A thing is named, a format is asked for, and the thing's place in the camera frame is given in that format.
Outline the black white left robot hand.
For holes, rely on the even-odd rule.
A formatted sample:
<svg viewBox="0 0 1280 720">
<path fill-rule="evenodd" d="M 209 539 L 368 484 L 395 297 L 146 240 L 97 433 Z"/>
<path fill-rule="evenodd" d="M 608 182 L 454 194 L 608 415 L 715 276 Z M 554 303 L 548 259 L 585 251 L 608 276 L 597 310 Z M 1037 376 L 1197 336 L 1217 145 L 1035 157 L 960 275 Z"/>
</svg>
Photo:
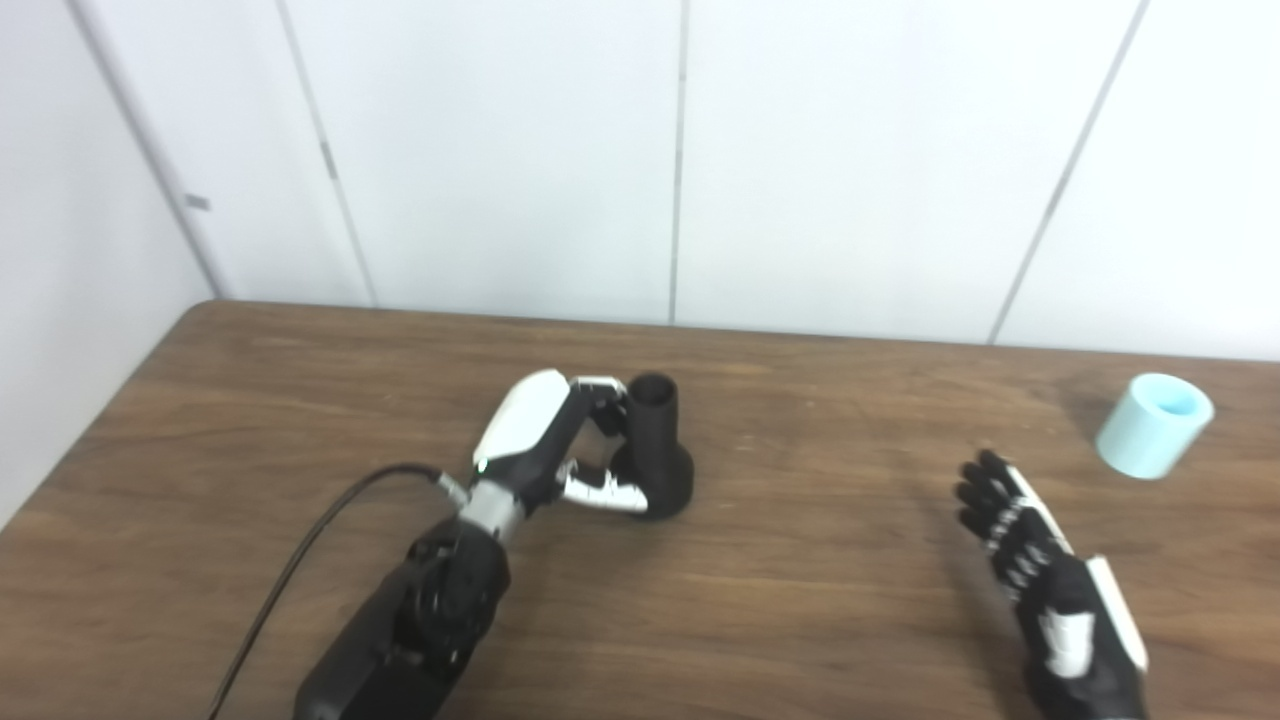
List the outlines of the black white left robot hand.
<svg viewBox="0 0 1280 720">
<path fill-rule="evenodd" d="M 568 378 L 556 369 L 526 375 L 502 400 L 474 451 L 476 480 L 511 496 L 525 518 L 561 498 L 643 515 L 650 503 L 639 483 L 571 455 L 588 423 L 608 438 L 625 434 L 627 395 L 607 375 Z"/>
</svg>

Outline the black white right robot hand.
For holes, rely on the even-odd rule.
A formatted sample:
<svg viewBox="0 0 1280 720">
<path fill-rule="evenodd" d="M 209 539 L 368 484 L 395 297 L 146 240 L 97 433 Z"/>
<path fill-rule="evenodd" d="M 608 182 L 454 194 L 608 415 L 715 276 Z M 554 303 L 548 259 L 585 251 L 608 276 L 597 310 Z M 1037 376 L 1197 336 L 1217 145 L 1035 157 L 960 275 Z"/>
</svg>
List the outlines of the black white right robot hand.
<svg viewBox="0 0 1280 720">
<path fill-rule="evenodd" d="M 1147 719 L 1149 657 L 1102 555 L 1076 555 L 1005 457 L 960 469 L 957 520 L 980 543 L 1027 644 L 1027 691 L 1047 719 Z"/>
</svg>

